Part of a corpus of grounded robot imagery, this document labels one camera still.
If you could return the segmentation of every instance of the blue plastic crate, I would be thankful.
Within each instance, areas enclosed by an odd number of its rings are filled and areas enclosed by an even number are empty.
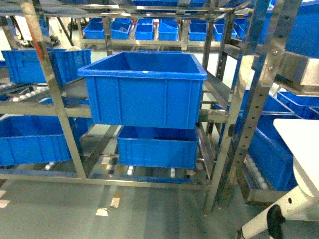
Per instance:
[[[123,165],[188,169],[196,165],[198,136],[194,129],[125,126],[117,141]]]
[[[114,22],[120,22],[124,24],[132,24],[132,20],[129,18],[116,18]]]
[[[178,0],[133,0],[133,2],[137,6],[177,6],[178,5]],[[204,6],[205,2],[206,0],[191,0],[189,6],[202,7]]]
[[[153,25],[152,24],[136,25],[135,40],[153,40]]]
[[[274,119],[301,119],[297,115],[261,115],[248,154],[277,191],[289,191],[297,183],[293,155],[273,126]]]
[[[153,19],[147,18],[147,19],[138,19],[136,24],[153,24]]]
[[[305,117],[307,120],[319,120],[319,107],[309,107]]]
[[[45,99],[42,99],[40,101],[40,103],[49,104],[49,103],[53,103],[53,100],[51,98],[45,98]],[[84,104],[84,105],[88,105],[89,101],[83,100],[80,103]],[[74,126],[74,127],[76,127],[75,137],[76,137],[76,141],[79,143],[79,139],[77,139],[77,137],[79,138],[89,131],[90,127],[93,125],[93,119],[92,118],[81,118],[81,117],[76,117],[76,118],[70,117],[70,119],[73,119],[73,121],[75,122],[75,126]]]
[[[309,107],[319,106],[318,96],[296,96],[290,92],[278,92],[277,99],[303,118],[307,117]]]
[[[49,51],[53,70],[59,83],[78,78],[77,69],[91,63],[91,50],[66,51],[55,49],[55,56]],[[10,80],[16,83],[46,83],[39,58],[35,50],[2,51],[8,65]]]
[[[160,41],[178,41],[178,24],[174,20],[164,19],[159,23]]]
[[[104,39],[102,22],[91,22],[83,31],[86,39]]]
[[[191,20],[190,24],[207,24],[205,20]]]
[[[234,29],[237,32],[240,38],[245,37],[246,29],[246,19],[244,18],[235,18],[234,20]]]
[[[111,37],[112,39],[126,40],[129,37],[130,29],[130,24],[114,21],[111,24]]]
[[[268,11],[259,43],[263,44],[270,23],[272,11]],[[303,2],[287,40],[286,50],[319,58],[319,0]]]
[[[194,129],[207,73],[191,54],[121,52],[78,70],[93,122]]]
[[[68,160],[58,117],[11,116],[0,121],[0,166]]]
[[[223,37],[223,31],[224,31],[224,25],[214,24],[215,41],[221,41],[221,39]],[[235,29],[233,29],[231,37],[236,37],[236,36],[237,36],[237,32],[235,31]]]
[[[207,24],[191,24],[189,28],[189,40],[205,41]]]

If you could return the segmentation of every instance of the blue crate row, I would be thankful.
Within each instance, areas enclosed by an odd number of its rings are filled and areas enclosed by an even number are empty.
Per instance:
[[[82,67],[78,73],[85,76],[92,113],[92,119],[70,118],[78,145],[79,135],[88,130],[88,124],[126,125],[118,135],[121,164],[195,168],[198,137],[194,128],[207,74],[193,55],[123,52]],[[13,129],[7,129],[10,123],[3,123],[0,144],[4,142],[6,146],[0,147],[0,165],[69,160],[57,117],[23,119],[9,118],[14,122]],[[45,131],[45,121],[52,125],[52,132]],[[17,127],[25,131],[17,135]],[[37,154],[30,157],[28,148],[36,149]],[[59,151],[59,155],[48,156],[42,153],[45,149],[50,153]]]

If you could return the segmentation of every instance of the stainless steel shelving rack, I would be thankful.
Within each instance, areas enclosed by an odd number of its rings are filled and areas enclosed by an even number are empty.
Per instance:
[[[203,170],[197,170],[195,176],[187,175],[184,170],[178,170],[176,178],[166,176],[162,180],[163,177],[154,177],[155,174],[152,169],[143,167],[136,167],[133,176],[128,176],[126,167],[116,167],[118,157],[116,148],[113,148],[108,155],[101,155],[105,146],[108,146],[108,143],[114,140],[112,137],[118,128],[117,126],[111,126],[103,137],[89,139],[88,150],[84,147],[83,152],[78,151],[68,117],[90,117],[90,109],[89,106],[80,104],[65,105],[62,95],[64,97],[85,98],[87,96],[85,83],[83,79],[78,79],[64,86],[57,84],[47,51],[50,47],[49,38],[42,34],[39,25],[39,20],[43,20],[44,16],[63,17],[68,16],[68,14],[65,14],[65,11],[62,13],[43,11],[43,7],[48,9],[57,7],[56,5],[41,5],[38,0],[21,0],[20,6],[32,33],[35,49],[49,86],[49,92],[43,92],[42,96],[51,95],[53,104],[43,105],[38,103],[35,98],[30,98],[24,102],[0,102],[0,114],[58,116],[71,152],[74,169],[69,171],[61,171],[59,168],[54,171],[21,170],[19,168],[1,169],[0,179],[204,190],[207,192],[204,204],[205,213],[211,212],[217,191],[219,206],[226,206],[237,183],[247,203],[269,204],[275,201],[284,192],[258,188],[243,162],[267,94],[274,82],[295,94],[319,95],[319,82],[313,80],[318,79],[319,59],[285,51],[286,41],[296,18],[300,2],[301,0],[277,0],[264,45],[258,44],[268,8],[268,1],[264,0],[256,0],[253,10],[247,11],[250,27],[246,30],[246,37],[242,40],[231,38],[232,26],[235,14],[242,12],[250,4],[249,1],[236,8],[218,8],[217,0],[212,0],[209,7],[202,8],[185,7],[187,4],[183,7],[141,7],[132,5],[129,0],[121,1],[122,4],[120,5],[60,6],[63,9],[83,10],[82,13],[73,13],[72,17],[103,17],[107,55],[112,54],[112,44],[126,44],[111,40],[109,28],[111,18],[174,17],[181,19],[183,25],[186,26],[182,30],[183,36],[188,35],[190,19],[206,19],[209,24],[202,63],[205,69],[207,69],[211,51],[213,23],[217,19],[225,18],[226,27],[219,47],[217,71],[216,74],[208,72],[208,80],[205,82],[208,92],[214,96],[223,110],[201,110],[200,122],[208,123],[207,133],[201,124],[197,127],[200,138],[200,154],[197,162],[203,165]],[[1,3],[1,5],[17,6],[13,3]],[[19,49],[20,45],[12,35],[5,17],[1,19],[10,46],[12,49]],[[187,49],[187,39],[187,37],[183,37],[181,43],[179,43],[182,50]],[[223,83],[228,57],[237,59],[231,88]],[[254,76],[249,99],[242,117],[243,126],[238,132],[234,133],[252,69],[254,69]],[[284,76],[285,79],[278,77],[278,74]],[[211,134],[212,126],[221,123],[225,124],[225,133],[221,135],[221,145],[218,148],[213,142]],[[110,158],[112,170],[106,170],[104,174],[95,174],[92,169],[100,157]]]

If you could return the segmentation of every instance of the metal bar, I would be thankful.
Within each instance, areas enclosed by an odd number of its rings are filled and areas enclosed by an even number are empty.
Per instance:
[[[38,54],[40,64],[49,86],[51,97],[55,106],[56,113],[59,117],[62,130],[65,135],[67,145],[69,147],[76,171],[80,178],[86,178],[85,172],[82,166],[81,157],[74,140],[72,128],[68,119],[67,112],[64,108],[59,85],[56,81],[52,64],[50,61],[47,48],[51,46],[50,38],[45,38],[42,35],[40,23],[45,24],[44,16],[42,13],[42,7],[39,0],[21,0],[21,8],[24,13],[24,17],[30,29],[30,33],[33,39],[34,48]]]
[[[81,26],[81,19],[78,18],[76,19],[76,22],[78,24],[78,30],[79,30],[79,33],[80,33],[80,39],[83,37],[83,31],[82,31],[82,26]]]
[[[16,34],[14,34],[9,26],[9,23],[7,21],[7,18],[2,16],[0,17],[0,21],[2,23],[2,28],[5,33],[5,36],[9,42],[9,45],[12,50],[18,50],[21,49],[20,41],[18,40]]]
[[[110,126],[110,128],[106,131],[105,135],[102,137],[101,141],[96,145],[92,153],[86,159],[85,163],[83,164],[83,167],[87,175],[91,173],[91,170],[93,169],[97,160],[102,155],[103,150],[106,148],[111,138],[114,136],[114,133],[116,132],[117,128],[117,125]]]
[[[187,44],[188,44],[188,32],[189,32],[189,20],[183,21],[183,29],[181,33],[181,50],[187,51]]]
[[[217,189],[220,184],[221,176],[224,170],[224,165],[228,159],[228,151],[231,148],[231,139],[232,134],[235,128],[237,117],[240,111],[240,106],[242,104],[243,96],[247,83],[249,81],[250,71],[253,64],[253,59],[257,44],[255,42],[259,41],[259,37],[262,31],[262,26],[264,19],[266,17],[266,12],[268,8],[268,2],[263,0],[257,0],[254,13],[252,16],[252,21],[250,27],[247,31],[247,38],[244,43],[241,54],[243,55],[244,64],[237,64],[239,67],[239,74],[237,77],[240,77],[240,80],[236,80],[236,87],[234,88],[234,94],[232,97],[232,103],[229,109],[228,123],[225,125],[224,134],[221,139],[221,145],[218,151],[217,162],[214,168],[213,177],[211,181],[210,190],[208,191],[204,204],[204,212],[210,213],[215,202],[215,197],[217,194]]]
[[[210,21],[208,23],[208,28],[207,28],[207,34],[206,34],[206,40],[205,40],[205,46],[204,46],[203,63],[202,63],[205,70],[207,70],[208,68],[211,41],[213,39],[213,31],[214,31],[214,22]]]
[[[229,44],[231,40],[231,35],[233,33],[235,14],[234,11],[229,12],[225,17],[225,26],[223,32],[223,39],[220,46],[220,51],[218,55],[218,64],[216,69],[216,77],[223,81],[224,72],[227,62],[227,53],[225,52],[225,44]]]
[[[62,27],[62,30],[63,30],[64,34],[65,34],[66,37],[68,38],[68,40],[69,40],[71,46],[74,46],[74,43],[73,43],[73,41],[72,41],[72,38],[71,38],[71,36],[69,35],[68,31],[66,30],[66,28],[65,28],[65,26],[64,26],[64,24],[63,24],[61,18],[57,17],[57,19],[58,19],[58,22],[60,23],[60,25],[61,25],[61,27]]]
[[[231,100],[231,89],[210,72],[207,72],[207,74],[208,77],[204,82],[204,85],[217,99],[218,103],[226,110]]]
[[[199,111],[199,122],[226,123],[228,111],[225,110],[204,110]]]
[[[222,194],[218,201],[221,207],[227,206],[231,192],[235,186],[235,171],[242,167],[248,151],[268,92],[279,69],[286,41],[293,27],[301,0],[285,0],[276,2],[271,22],[266,35],[263,53],[256,59],[256,69],[246,109],[238,122],[239,131],[234,136],[234,147],[229,152],[229,162],[225,168],[225,180],[222,184]]]
[[[111,31],[110,31],[110,20],[105,17],[102,19],[103,29],[104,29],[104,40],[106,47],[106,54],[108,56],[112,55],[112,40],[111,40]]]
[[[258,188],[251,178],[245,165],[236,171],[237,183],[244,197],[245,204],[257,206],[269,206],[280,199],[287,192],[275,190],[263,190]]]
[[[199,148],[204,158],[204,164],[208,179],[210,179],[214,165],[214,158],[216,155],[214,155],[213,150],[210,147],[208,137],[205,134],[203,125],[201,123],[196,128],[196,130],[199,138]]]

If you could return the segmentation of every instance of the metal upright post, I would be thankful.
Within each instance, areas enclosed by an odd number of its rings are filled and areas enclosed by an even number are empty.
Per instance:
[[[217,154],[217,162],[214,168],[210,189],[206,195],[204,203],[204,213],[206,214],[211,212],[214,205],[220,179],[224,170],[225,162],[227,160],[228,151],[231,147],[230,143],[234,133],[235,124],[237,122],[240,106],[242,104],[245,89],[249,81],[250,71],[253,65],[253,59],[257,49],[259,37],[262,32],[267,8],[268,3],[266,1],[256,1],[252,21],[247,32],[247,38],[246,41],[243,41],[244,47],[241,49],[241,54],[243,55],[243,62],[245,62],[245,64],[237,65],[237,67],[239,67],[238,77],[240,77],[241,80],[236,81],[236,87],[234,88],[232,102],[229,109],[228,121],[225,125],[224,134],[222,136],[220,148]],[[252,37],[250,37],[250,32],[252,30],[254,31],[254,34],[252,34]]]
[[[76,142],[74,140],[72,128],[69,122],[69,118],[67,116],[67,112],[64,107],[60,88],[57,83],[48,53],[48,48],[52,47],[51,41],[50,38],[47,35],[43,35],[41,31],[40,22],[42,23],[42,28],[44,28],[45,26],[43,24],[45,24],[45,19],[43,16],[40,1],[21,0],[20,4],[33,39],[34,48],[39,57],[45,79],[49,86],[55,110],[59,117],[77,174],[81,179],[85,179],[86,175],[82,166],[81,157]]]
[[[287,39],[295,22],[301,0],[277,1],[268,27],[265,44],[259,57],[255,57],[255,74],[249,92],[246,109],[240,127],[234,136],[233,150],[225,169],[222,193],[218,200],[221,207],[227,206],[236,184],[236,170],[242,167],[254,135],[268,92],[274,82]]]
[[[181,50],[187,51],[188,45],[189,20],[183,21],[183,29],[181,33]]]
[[[223,81],[224,72],[227,61],[227,53],[225,52],[225,44],[229,44],[231,40],[231,35],[233,32],[235,14],[234,11],[230,11],[225,17],[225,26],[223,32],[223,39],[220,45],[219,55],[218,55],[218,64],[216,69],[216,77]]]
[[[112,41],[111,41],[111,31],[110,31],[110,20],[105,17],[102,19],[103,29],[104,29],[104,39],[105,39],[105,47],[106,54],[108,56],[112,55]]]
[[[18,37],[16,36],[16,34],[12,32],[11,27],[9,26],[9,23],[7,21],[7,18],[2,16],[0,17],[0,21],[2,23],[3,31],[5,33],[5,36],[9,42],[11,49],[14,49],[14,50],[21,49],[20,41]]]

